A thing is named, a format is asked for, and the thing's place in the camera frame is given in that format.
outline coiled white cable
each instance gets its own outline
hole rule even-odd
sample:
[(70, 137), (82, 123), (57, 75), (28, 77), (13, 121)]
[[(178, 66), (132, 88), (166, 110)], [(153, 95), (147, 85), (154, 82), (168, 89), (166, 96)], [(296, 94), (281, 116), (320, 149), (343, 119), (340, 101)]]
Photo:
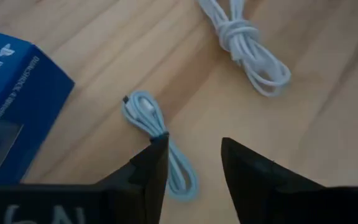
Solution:
[[(198, 0), (204, 12), (212, 20), (221, 47), (245, 70), (251, 84), (264, 96), (277, 96), (290, 81), (287, 66), (258, 43), (259, 31), (242, 16), (244, 0), (230, 0), (231, 19), (216, 0)], [(261, 84), (273, 88), (266, 91)]]
[[(144, 130), (153, 138), (167, 132), (160, 107), (146, 91), (134, 91), (126, 96), (123, 99), (122, 113), (129, 122)], [(170, 195), (181, 201), (193, 200), (198, 194), (196, 172), (171, 138), (169, 140), (168, 159), (167, 187)]]

